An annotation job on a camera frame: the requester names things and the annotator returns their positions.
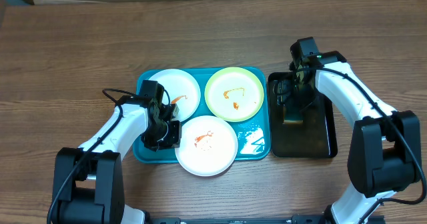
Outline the yellow green sponge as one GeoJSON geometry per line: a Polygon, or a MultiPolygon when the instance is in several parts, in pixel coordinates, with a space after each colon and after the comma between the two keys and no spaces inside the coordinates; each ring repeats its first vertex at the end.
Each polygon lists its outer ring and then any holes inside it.
{"type": "Polygon", "coordinates": [[[300,110],[294,106],[283,106],[283,124],[300,125],[304,122],[304,117],[300,110]]]}

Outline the white plate with ketchup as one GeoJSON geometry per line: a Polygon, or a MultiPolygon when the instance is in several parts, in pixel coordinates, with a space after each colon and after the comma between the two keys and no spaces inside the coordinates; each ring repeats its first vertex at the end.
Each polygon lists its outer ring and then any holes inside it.
{"type": "Polygon", "coordinates": [[[199,106],[201,91],[198,82],[188,72],[180,69],[165,69],[149,78],[157,81],[168,92],[171,104],[179,108],[175,120],[184,122],[199,106]]]}

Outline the white front plate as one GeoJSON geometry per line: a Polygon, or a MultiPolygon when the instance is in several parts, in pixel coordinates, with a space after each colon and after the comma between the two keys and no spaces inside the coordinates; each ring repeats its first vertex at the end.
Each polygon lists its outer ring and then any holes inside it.
{"type": "Polygon", "coordinates": [[[234,162],[238,138],[226,121],[209,115],[195,117],[182,127],[178,163],[189,173],[210,177],[224,172],[234,162]]]}

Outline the yellow-green plate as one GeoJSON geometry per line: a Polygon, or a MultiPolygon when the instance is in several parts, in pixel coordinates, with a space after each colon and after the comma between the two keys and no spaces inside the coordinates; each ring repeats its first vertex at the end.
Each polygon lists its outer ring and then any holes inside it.
{"type": "Polygon", "coordinates": [[[229,122],[252,118],[264,102],[264,88],[251,71],[241,67],[226,67],[215,72],[204,91],[208,109],[229,122]]]}

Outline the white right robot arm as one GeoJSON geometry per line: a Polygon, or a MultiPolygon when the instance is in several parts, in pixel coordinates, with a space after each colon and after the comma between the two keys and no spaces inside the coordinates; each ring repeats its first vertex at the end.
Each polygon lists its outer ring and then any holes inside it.
{"type": "Polygon", "coordinates": [[[375,96],[337,51],[292,53],[291,79],[279,81],[283,102],[313,90],[325,95],[352,126],[350,184],[324,212],[326,223],[367,223],[386,202],[417,205],[426,198],[420,122],[375,96]]]}

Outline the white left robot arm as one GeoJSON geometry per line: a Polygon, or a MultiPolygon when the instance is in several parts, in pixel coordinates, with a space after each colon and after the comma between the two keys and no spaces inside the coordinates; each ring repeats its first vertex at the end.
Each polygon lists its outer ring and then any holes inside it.
{"type": "Polygon", "coordinates": [[[122,160],[141,138],[152,151],[179,146],[176,104],[161,97],[124,95],[107,123],[78,148],[55,158],[48,223],[145,223],[144,211],[125,203],[122,160]]]}

